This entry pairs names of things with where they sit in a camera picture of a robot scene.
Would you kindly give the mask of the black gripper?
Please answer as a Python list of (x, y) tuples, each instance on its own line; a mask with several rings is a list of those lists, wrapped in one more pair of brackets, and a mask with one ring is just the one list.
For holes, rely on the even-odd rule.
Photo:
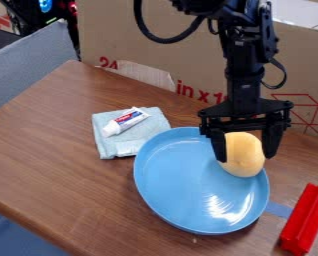
[(216, 160), (226, 161), (225, 132), (261, 131), (263, 154), (276, 154), (283, 132), (291, 126), (289, 101), (260, 97), (260, 75), (226, 75), (226, 99), (198, 111), (198, 131), (210, 139)]

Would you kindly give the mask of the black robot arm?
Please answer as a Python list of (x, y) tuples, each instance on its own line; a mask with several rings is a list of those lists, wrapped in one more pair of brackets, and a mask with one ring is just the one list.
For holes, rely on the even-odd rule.
[(273, 32), (268, 0), (169, 0), (184, 14), (216, 21), (208, 28), (220, 39), (225, 58), (225, 100), (200, 110), (198, 131), (210, 140), (214, 157), (229, 159), (225, 134), (259, 130), (265, 158), (276, 154), (284, 130), (291, 126), (289, 101), (260, 97), (264, 65), (281, 64), (273, 59), (279, 38)]

